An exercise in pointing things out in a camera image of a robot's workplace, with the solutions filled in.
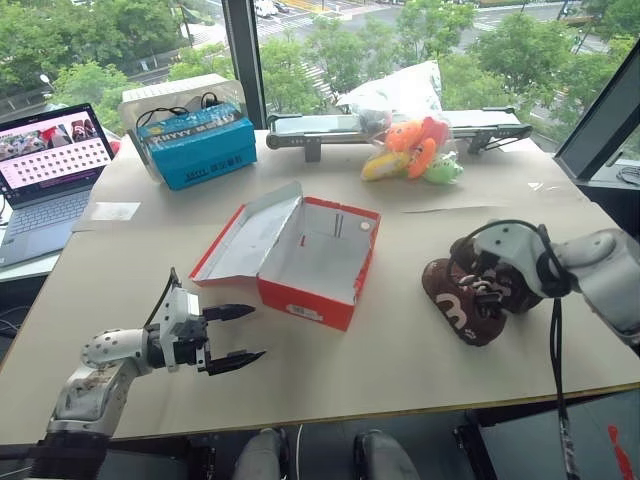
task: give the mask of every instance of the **sticker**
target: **sticker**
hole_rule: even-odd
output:
[[[131,220],[140,202],[96,202],[91,220]]]
[[[309,308],[300,307],[298,305],[287,305],[287,311],[289,313],[293,313],[294,315],[299,315],[304,318],[308,318],[310,320],[315,320],[316,322],[322,322],[324,318],[322,315],[318,314],[315,310],[311,310]]]

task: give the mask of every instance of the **glass window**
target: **glass window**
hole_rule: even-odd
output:
[[[89,102],[121,134],[122,91],[233,78],[219,0],[0,0],[0,122]]]
[[[548,151],[640,31],[635,0],[257,0],[256,15],[269,113],[339,113],[358,85],[435,60],[443,109],[514,105]]]

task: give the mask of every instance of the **cardboard box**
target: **cardboard box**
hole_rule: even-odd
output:
[[[253,125],[229,103],[154,122],[135,134],[147,162],[155,165],[172,190],[256,161]]]
[[[265,305],[346,330],[379,224],[376,212],[303,197],[296,182],[240,207],[190,278],[255,278]]]

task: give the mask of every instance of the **white paper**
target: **white paper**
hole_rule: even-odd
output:
[[[140,202],[96,202],[91,220],[131,220]]]

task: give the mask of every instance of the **metal frame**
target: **metal frame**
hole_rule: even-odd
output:
[[[638,85],[640,41],[555,155],[574,180],[590,180],[640,124]]]
[[[265,129],[266,102],[253,0],[222,0],[222,9],[233,69],[244,90],[249,120],[256,129]]]

